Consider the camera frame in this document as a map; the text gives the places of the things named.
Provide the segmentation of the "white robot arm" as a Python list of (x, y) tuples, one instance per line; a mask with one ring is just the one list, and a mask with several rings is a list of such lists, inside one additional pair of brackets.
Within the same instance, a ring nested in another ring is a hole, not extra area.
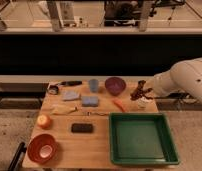
[(168, 71), (155, 74), (148, 85), (158, 97), (184, 90), (202, 104), (202, 58), (177, 62)]

